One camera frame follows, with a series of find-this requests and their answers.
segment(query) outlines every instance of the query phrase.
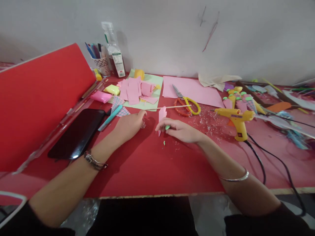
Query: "white wall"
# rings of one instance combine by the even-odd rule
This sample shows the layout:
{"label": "white wall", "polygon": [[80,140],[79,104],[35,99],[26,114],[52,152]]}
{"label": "white wall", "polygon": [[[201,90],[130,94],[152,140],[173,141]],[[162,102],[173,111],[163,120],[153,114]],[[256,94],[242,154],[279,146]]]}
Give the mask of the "white wall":
{"label": "white wall", "polygon": [[0,61],[17,63],[76,42],[93,65],[84,42],[105,41],[104,20],[114,24],[127,70],[278,84],[315,75],[314,0],[3,0]]}

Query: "glue gun cord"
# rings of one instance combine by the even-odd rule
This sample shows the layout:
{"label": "glue gun cord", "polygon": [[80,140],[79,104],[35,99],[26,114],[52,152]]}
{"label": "glue gun cord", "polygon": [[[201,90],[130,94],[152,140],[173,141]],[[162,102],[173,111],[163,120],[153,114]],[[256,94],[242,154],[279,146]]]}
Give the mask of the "glue gun cord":
{"label": "glue gun cord", "polygon": [[290,120],[290,121],[294,121],[294,122],[297,122],[297,123],[300,123],[300,124],[304,124],[304,125],[307,125],[307,126],[310,126],[312,128],[315,128],[315,126],[311,126],[309,124],[306,124],[306,123],[303,123],[303,122],[300,122],[300,121],[296,121],[296,120],[292,120],[292,119],[289,119],[289,118],[285,118],[285,117],[282,117],[282,116],[278,116],[278,115],[265,115],[265,116],[277,116],[277,117],[280,117],[282,119],[285,119],[285,120]]}
{"label": "glue gun cord", "polygon": [[263,182],[262,183],[265,185],[266,184],[266,172],[265,172],[265,168],[263,166],[263,163],[262,163],[261,159],[259,158],[259,156],[257,155],[254,148],[252,147],[252,145],[247,140],[244,141],[244,143],[246,143],[250,147],[250,149],[253,151],[254,155],[257,157],[257,160],[259,161],[259,164],[262,168],[262,174],[263,174]]}
{"label": "glue gun cord", "polygon": [[247,135],[248,135],[248,137],[254,142],[254,144],[255,144],[257,147],[259,147],[261,150],[263,150],[263,151],[269,153],[270,155],[274,156],[275,158],[277,158],[277,159],[283,164],[283,166],[285,167],[286,173],[287,173],[287,175],[288,175],[288,179],[289,179],[290,185],[291,185],[291,187],[292,187],[292,189],[293,189],[293,191],[294,191],[294,193],[295,193],[296,197],[298,198],[299,203],[300,203],[300,205],[301,205],[302,213],[301,213],[300,215],[298,215],[298,216],[305,216],[305,215],[306,215],[306,207],[305,207],[305,205],[304,205],[304,203],[303,203],[303,201],[302,201],[301,196],[299,195],[298,191],[296,190],[296,188],[295,188],[295,186],[294,186],[294,184],[293,184],[293,181],[292,181],[292,178],[291,178],[291,174],[290,174],[290,171],[289,171],[289,168],[287,167],[287,165],[286,165],[280,158],[278,158],[278,157],[275,156],[274,154],[270,153],[270,152],[267,151],[266,149],[264,149],[264,148],[262,148],[261,146],[259,146],[259,145],[256,143],[256,141],[255,141],[249,134],[247,134]]}

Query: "light green paper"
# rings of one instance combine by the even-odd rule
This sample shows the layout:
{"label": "light green paper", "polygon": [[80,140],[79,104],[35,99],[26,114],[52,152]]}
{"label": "light green paper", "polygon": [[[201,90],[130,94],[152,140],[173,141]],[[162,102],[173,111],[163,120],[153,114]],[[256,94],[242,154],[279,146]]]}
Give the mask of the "light green paper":
{"label": "light green paper", "polygon": [[[129,77],[133,78],[134,75],[135,75],[135,70],[134,70],[134,69],[131,69],[128,78],[129,78]],[[152,84],[158,84],[158,85],[160,85],[160,87],[162,88],[163,77],[156,76],[156,75],[144,74],[144,80],[143,80],[143,81],[146,81],[146,82],[149,82],[149,83],[152,83]],[[140,101],[139,104],[136,104],[136,105],[129,105],[129,102],[126,101],[126,102],[124,103],[124,106],[125,106],[125,107],[132,107],[132,108],[142,109],[142,110],[145,110],[145,109],[154,109],[154,108],[157,108],[157,107],[158,107],[158,101],[159,101],[159,98],[160,98],[160,94],[161,94],[161,90],[160,90],[160,89],[155,89],[155,90],[153,91],[151,97],[158,98],[158,100],[156,101],[155,104],[151,104],[151,103],[149,103],[149,102],[146,102],[145,105],[144,105],[144,102]]]}

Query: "bracelet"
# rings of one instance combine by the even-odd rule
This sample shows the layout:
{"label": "bracelet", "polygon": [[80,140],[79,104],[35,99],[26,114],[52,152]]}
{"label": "bracelet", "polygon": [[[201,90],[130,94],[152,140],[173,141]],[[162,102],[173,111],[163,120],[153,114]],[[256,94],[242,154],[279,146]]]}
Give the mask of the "bracelet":
{"label": "bracelet", "polygon": [[91,154],[91,150],[87,150],[84,152],[84,159],[88,161],[88,163],[91,164],[91,166],[100,171],[102,169],[106,169],[108,167],[108,164],[103,164],[103,163],[100,163],[98,162],[97,160],[95,160]]}
{"label": "bracelet", "polygon": [[248,176],[249,176],[248,170],[247,170],[245,167],[244,167],[244,169],[245,169],[246,173],[245,173],[245,175],[244,175],[243,177],[241,177],[241,178],[239,178],[239,179],[226,179],[226,178],[223,178],[223,177],[221,177],[221,176],[219,176],[219,178],[220,178],[220,179],[223,179],[223,180],[225,180],[225,181],[228,181],[228,182],[240,182],[240,181],[243,181],[243,180],[247,179]]}

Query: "black phone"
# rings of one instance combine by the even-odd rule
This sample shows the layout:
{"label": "black phone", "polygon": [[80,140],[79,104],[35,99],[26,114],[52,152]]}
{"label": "black phone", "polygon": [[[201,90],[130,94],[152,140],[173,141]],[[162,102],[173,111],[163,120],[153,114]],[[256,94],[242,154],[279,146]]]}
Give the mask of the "black phone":
{"label": "black phone", "polygon": [[80,157],[86,151],[105,114],[103,110],[84,109],[81,111],[48,152],[48,157],[56,159]]}

